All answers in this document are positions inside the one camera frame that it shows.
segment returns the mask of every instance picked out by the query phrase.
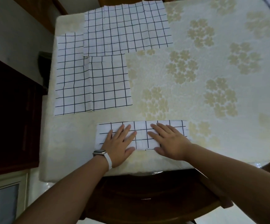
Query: white watch strap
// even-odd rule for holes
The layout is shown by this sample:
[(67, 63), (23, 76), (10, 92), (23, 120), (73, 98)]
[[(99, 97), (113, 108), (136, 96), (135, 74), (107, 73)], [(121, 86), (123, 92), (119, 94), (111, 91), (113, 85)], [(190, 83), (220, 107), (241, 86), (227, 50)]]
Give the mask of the white watch strap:
[(112, 168), (112, 161), (110, 159), (110, 156), (108, 155), (108, 153), (104, 154), (104, 157), (106, 158), (106, 160), (108, 161), (109, 164), (109, 170)]

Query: door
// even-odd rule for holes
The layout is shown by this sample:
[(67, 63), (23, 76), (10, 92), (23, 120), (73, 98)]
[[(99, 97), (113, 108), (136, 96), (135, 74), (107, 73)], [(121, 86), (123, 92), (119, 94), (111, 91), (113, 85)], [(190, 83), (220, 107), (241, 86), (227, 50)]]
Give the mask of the door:
[(39, 165), (43, 87), (0, 61), (0, 174)]

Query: floral pattern tablecloth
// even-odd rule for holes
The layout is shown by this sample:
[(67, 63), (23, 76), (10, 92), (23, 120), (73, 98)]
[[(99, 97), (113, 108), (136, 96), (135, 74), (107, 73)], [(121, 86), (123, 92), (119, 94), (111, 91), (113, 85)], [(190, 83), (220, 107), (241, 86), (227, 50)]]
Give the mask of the floral pattern tablecloth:
[[(165, 8), (174, 48), (126, 54), (132, 106), (55, 117), (53, 67), (43, 180), (59, 180), (90, 159), (96, 123), (107, 121), (188, 120), (194, 143), (244, 162), (270, 160), (270, 9), (262, 0), (184, 0)], [(58, 20), (56, 34), (81, 30), (81, 15), (73, 16)], [(191, 167), (135, 151), (108, 175)]]

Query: white wall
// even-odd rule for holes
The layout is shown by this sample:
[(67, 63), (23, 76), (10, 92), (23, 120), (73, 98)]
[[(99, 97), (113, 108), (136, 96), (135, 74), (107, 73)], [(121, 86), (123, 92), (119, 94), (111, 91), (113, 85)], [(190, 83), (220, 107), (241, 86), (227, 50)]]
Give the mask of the white wall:
[(68, 14), (86, 12), (100, 7), (98, 0), (59, 0)]
[(13, 0), (0, 0), (0, 60), (42, 84), (39, 51), (52, 52), (52, 35)]

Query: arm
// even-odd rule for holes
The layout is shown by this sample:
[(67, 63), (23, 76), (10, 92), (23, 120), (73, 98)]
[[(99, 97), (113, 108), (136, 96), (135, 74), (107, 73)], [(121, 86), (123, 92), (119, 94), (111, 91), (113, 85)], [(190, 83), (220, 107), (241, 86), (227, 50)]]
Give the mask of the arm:
[[(121, 165), (135, 150), (134, 147), (126, 149), (136, 135), (136, 132), (133, 132), (125, 139), (130, 128), (131, 125), (128, 125), (123, 131), (122, 125), (112, 138), (111, 130), (102, 146), (111, 158), (113, 167)], [(41, 195), (14, 224), (76, 223), (94, 188), (108, 168), (105, 157), (100, 155), (93, 157)]]
[(174, 127), (151, 125), (162, 156), (189, 162), (211, 179), (254, 222), (270, 223), (270, 173), (192, 144)]

